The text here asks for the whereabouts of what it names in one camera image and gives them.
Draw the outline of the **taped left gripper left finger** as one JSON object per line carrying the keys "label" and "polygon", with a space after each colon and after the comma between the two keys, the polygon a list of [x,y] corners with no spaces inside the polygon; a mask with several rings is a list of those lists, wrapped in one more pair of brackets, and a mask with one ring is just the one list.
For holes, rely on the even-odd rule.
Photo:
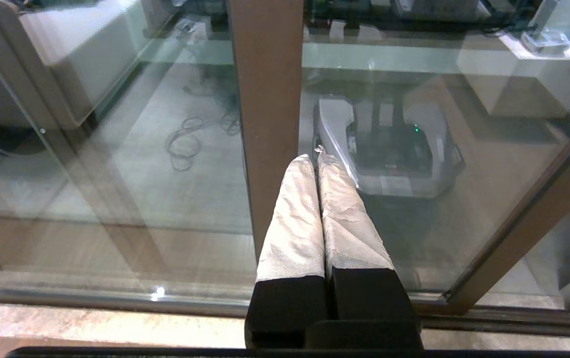
{"label": "taped left gripper left finger", "polygon": [[325,243],[314,163],[296,157],[283,175],[244,319],[249,349],[296,349],[328,318]]}

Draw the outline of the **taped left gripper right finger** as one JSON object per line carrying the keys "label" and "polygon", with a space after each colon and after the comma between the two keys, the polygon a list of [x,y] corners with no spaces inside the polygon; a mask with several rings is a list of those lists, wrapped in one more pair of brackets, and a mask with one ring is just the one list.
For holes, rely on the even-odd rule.
{"label": "taped left gripper right finger", "polygon": [[342,162],[317,158],[326,266],[340,320],[415,323],[417,315]]}

